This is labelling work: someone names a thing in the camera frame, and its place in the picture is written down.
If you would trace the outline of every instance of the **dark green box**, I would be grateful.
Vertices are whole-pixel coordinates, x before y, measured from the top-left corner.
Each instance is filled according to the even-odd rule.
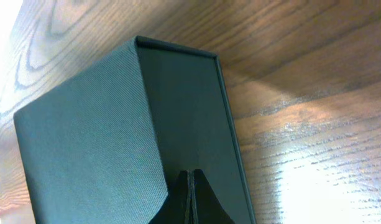
[[[193,169],[255,223],[215,54],[136,37],[14,121],[37,223],[147,223]]]

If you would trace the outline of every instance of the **wooden table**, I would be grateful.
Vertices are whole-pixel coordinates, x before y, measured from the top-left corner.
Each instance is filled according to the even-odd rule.
[[[381,223],[381,1],[133,0],[24,1],[0,74],[3,224],[34,222],[13,113],[137,34],[220,55],[258,224]]]

